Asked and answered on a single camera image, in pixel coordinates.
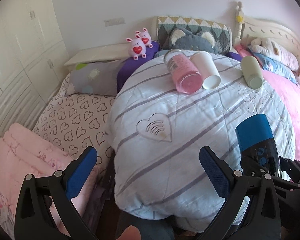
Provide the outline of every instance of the glass jar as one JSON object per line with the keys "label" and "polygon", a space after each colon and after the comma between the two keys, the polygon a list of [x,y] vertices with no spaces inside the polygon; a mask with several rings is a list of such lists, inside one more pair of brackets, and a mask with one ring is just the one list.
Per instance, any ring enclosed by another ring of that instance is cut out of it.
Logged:
{"label": "glass jar", "polygon": [[193,94],[203,83],[203,78],[197,67],[180,49],[169,50],[163,58],[176,89],[180,93]]}

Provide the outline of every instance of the red heart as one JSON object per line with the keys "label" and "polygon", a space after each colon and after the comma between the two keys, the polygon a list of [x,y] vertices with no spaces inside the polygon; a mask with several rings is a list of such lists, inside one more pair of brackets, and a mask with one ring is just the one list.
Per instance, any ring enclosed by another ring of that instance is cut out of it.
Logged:
{"label": "red heart", "polygon": [[147,44],[148,41],[149,41],[149,38],[142,38],[142,41],[143,41],[144,44]]}
{"label": "red heart", "polygon": [[136,53],[136,54],[140,54],[141,51],[142,51],[142,47],[139,46],[139,47],[133,47],[133,51]]}

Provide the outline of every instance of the blue cylinder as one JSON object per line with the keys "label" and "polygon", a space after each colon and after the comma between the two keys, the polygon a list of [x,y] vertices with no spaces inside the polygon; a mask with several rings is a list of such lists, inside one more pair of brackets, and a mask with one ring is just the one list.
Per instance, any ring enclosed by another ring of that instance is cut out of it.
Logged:
{"label": "blue cylinder", "polygon": [[274,136],[265,114],[256,114],[235,129],[241,153],[241,167],[250,176],[266,170],[281,177],[280,160]]}
{"label": "blue cylinder", "polygon": [[256,114],[240,123],[235,129],[240,151],[256,143],[273,138],[273,133],[265,114]]}

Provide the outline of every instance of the folded pink quilt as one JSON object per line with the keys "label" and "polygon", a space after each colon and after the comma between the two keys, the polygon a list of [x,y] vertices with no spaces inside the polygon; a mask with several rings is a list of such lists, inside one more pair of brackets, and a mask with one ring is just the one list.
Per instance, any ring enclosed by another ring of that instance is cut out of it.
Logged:
{"label": "folded pink quilt", "polygon": [[296,159],[300,161],[300,87],[270,71],[261,71],[289,111],[296,136]]}
{"label": "folded pink quilt", "polygon": [[[17,123],[11,125],[0,139],[0,224],[12,239],[24,177],[29,173],[35,177],[51,176],[57,170],[64,170],[71,161],[70,155]],[[98,168],[95,167],[79,196],[71,200],[80,215],[85,211],[97,175]],[[66,234],[54,204],[50,211],[59,230]]]}

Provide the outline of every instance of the white cup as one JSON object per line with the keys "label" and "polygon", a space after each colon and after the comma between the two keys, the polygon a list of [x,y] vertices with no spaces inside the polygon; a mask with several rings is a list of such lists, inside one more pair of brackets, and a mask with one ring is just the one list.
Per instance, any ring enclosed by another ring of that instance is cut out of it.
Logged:
{"label": "white cup", "polygon": [[203,77],[203,88],[214,89],[221,83],[221,77],[211,55],[206,51],[199,51],[190,57]]}

